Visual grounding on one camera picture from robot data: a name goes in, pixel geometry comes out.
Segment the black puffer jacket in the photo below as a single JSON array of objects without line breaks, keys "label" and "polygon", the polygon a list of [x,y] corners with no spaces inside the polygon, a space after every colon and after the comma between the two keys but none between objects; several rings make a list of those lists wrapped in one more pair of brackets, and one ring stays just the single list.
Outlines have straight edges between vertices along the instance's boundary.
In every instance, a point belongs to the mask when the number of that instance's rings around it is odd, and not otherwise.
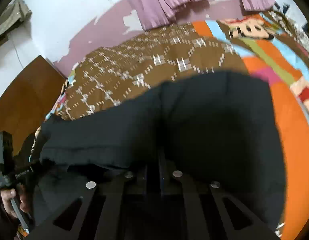
[{"label": "black puffer jacket", "polygon": [[285,165],[270,86],[235,73],[163,82],[76,120],[51,116],[37,137],[41,161],[22,209],[41,224],[80,185],[164,160],[240,200],[272,230],[283,212]]}]

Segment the brown wooden headboard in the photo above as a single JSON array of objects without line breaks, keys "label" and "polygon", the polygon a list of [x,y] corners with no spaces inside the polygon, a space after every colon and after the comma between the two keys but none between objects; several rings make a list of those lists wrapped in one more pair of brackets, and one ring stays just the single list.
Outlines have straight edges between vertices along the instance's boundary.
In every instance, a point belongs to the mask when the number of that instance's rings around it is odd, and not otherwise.
[{"label": "brown wooden headboard", "polygon": [[17,169],[26,166],[34,133],[54,106],[64,82],[65,78],[39,55],[0,97],[0,132],[12,135]]}]

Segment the colourful cartoon bed blanket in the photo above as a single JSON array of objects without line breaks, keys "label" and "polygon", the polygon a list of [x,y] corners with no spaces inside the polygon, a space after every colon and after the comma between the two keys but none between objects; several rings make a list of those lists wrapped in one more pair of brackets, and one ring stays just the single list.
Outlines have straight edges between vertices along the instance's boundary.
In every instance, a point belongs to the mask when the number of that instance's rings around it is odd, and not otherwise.
[{"label": "colourful cartoon bed blanket", "polygon": [[297,239],[309,220],[309,39],[282,13],[172,24],[98,48],[73,66],[50,114],[79,119],[161,82],[221,70],[269,83],[287,167],[286,207],[275,232]]}]

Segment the beige cloth hanging on wall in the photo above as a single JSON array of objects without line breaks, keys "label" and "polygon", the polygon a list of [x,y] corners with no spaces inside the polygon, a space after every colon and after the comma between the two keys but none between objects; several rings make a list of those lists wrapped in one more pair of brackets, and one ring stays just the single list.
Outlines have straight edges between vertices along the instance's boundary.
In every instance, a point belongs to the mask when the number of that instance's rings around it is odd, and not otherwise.
[{"label": "beige cloth hanging on wall", "polygon": [[8,32],[14,25],[26,21],[32,11],[24,0],[14,0],[0,16],[0,37]]}]

